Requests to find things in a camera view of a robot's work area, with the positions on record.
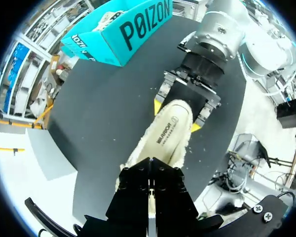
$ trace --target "turquoise shoebox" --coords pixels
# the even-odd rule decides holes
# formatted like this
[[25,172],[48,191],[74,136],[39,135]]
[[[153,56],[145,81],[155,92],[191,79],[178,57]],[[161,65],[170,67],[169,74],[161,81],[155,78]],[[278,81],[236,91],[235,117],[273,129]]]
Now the turquoise shoebox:
[[[106,12],[125,11],[103,31]],[[111,0],[79,21],[62,39],[68,56],[124,66],[140,46],[172,17],[172,0]]]

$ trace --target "white shoe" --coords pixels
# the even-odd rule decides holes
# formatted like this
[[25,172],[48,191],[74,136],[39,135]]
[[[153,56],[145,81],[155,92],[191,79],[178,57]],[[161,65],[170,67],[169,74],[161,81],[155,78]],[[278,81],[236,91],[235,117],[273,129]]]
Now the white shoe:
[[92,31],[102,31],[105,29],[106,26],[108,26],[113,20],[115,20],[117,17],[119,17],[121,14],[123,14],[125,11],[117,11],[117,12],[111,12],[108,11],[103,15],[101,20],[98,23],[98,26],[94,28]]
[[[182,168],[186,146],[191,136],[193,115],[191,107],[183,100],[173,100],[154,118],[130,155],[124,167],[132,167],[147,157],[157,158],[171,167]],[[155,215],[154,199],[149,198],[149,217]]]

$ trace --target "black round table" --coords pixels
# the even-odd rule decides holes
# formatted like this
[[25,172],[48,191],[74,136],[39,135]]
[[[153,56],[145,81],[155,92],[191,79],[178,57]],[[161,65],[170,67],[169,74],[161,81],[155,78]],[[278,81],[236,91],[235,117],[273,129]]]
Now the black round table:
[[[178,43],[198,22],[173,16],[124,67],[79,60],[63,84],[51,113],[49,132],[78,170],[73,215],[104,218],[125,163],[153,121],[153,99],[163,71],[178,67]],[[194,132],[182,168],[193,200],[204,190],[234,134],[246,81],[237,59],[227,65],[217,88],[222,106]]]

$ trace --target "screw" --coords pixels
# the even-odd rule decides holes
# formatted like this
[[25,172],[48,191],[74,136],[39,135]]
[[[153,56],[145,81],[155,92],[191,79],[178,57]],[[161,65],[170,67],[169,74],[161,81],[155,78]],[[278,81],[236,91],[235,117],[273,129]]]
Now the screw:
[[218,27],[218,32],[222,33],[222,34],[226,34],[226,30],[223,27]]
[[272,220],[272,218],[273,218],[273,215],[272,215],[271,212],[267,212],[263,216],[263,219],[264,219],[265,222],[269,222],[270,220]]
[[261,213],[263,211],[263,207],[260,204],[257,204],[253,207],[254,213]]

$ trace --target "black mount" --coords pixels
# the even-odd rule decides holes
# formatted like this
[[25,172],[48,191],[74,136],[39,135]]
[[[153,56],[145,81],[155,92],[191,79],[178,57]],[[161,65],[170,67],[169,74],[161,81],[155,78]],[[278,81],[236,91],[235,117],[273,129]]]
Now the black mount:
[[[148,199],[154,196],[156,232],[158,237],[198,236],[268,236],[281,226],[287,206],[275,196],[267,196],[259,204],[261,213],[249,210],[245,215],[219,229],[223,220],[215,215],[197,220],[198,212],[184,186],[184,175],[179,168],[172,168],[156,158],[146,158],[131,168],[124,168],[119,175],[119,187],[103,221],[85,216],[82,228],[75,228],[78,237],[145,237],[148,232]],[[73,235],[54,223],[31,200],[25,200],[31,213],[52,235]],[[272,213],[272,220],[265,222],[265,213]]]

